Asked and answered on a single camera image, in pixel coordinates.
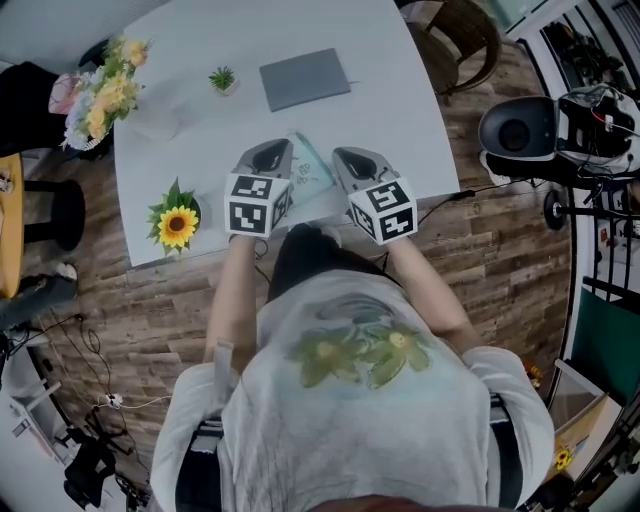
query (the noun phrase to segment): wooden chair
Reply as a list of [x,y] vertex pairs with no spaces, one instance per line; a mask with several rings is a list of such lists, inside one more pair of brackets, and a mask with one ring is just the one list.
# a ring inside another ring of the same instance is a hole
[[[398,8],[414,1],[396,0]],[[450,95],[477,87],[495,71],[500,59],[502,41],[493,20],[472,0],[446,0],[426,29],[407,23],[418,52],[438,94]],[[458,48],[456,59],[447,45],[431,31],[437,28]],[[482,48],[487,48],[484,65],[475,76],[458,85],[459,66]]]

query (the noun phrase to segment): green panel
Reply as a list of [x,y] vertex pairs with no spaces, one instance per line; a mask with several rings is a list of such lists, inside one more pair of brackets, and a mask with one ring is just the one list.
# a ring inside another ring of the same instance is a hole
[[571,364],[628,404],[640,382],[640,316],[583,289]]

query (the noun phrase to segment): succulent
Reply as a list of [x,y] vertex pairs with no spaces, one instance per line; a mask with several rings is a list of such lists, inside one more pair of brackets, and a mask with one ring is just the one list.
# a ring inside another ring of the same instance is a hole
[[226,91],[233,82],[236,81],[236,77],[233,71],[228,66],[216,69],[210,76],[209,81],[216,89]]

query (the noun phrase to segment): shoe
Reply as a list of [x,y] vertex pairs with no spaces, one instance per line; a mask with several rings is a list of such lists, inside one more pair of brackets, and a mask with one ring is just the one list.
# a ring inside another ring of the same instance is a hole
[[489,168],[489,164],[487,164],[486,151],[480,151],[480,154],[478,155],[478,160],[480,160],[480,165],[482,165],[482,167],[484,167],[484,169],[487,171],[487,173],[489,174],[489,178],[491,178],[491,182],[495,186],[502,187],[504,185],[508,185],[509,183],[511,183],[511,178],[509,176],[500,176],[499,174],[495,174]]
[[69,265],[68,263],[58,263],[56,265],[56,274],[69,281],[77,281],[78,280],[78,271],[73,265]]

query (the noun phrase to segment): flower bouquet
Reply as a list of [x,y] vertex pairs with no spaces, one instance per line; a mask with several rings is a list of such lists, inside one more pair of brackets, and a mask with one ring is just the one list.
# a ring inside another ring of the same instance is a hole
[[181,192],[178,179],[169,189],[168,194],[162,194],[162,203],[149,206],[148,222],[151,224],[151,233],[147,238],[155,239],[155,243],[161,242],[164,254],[175,249],[179,254],[182,249],[189,249],[189,240],[198,231],[198,224],[202,217],[200,205],[193,198],[191,192]]
[[87,151],[96,147],[116,119],[125,119],[137,108],[142,86],[132,78],[147,60],[150,43],[119,37],[109,42],[105,63],[93,73],[80,75],[74,103],[67,116],[62,147]]

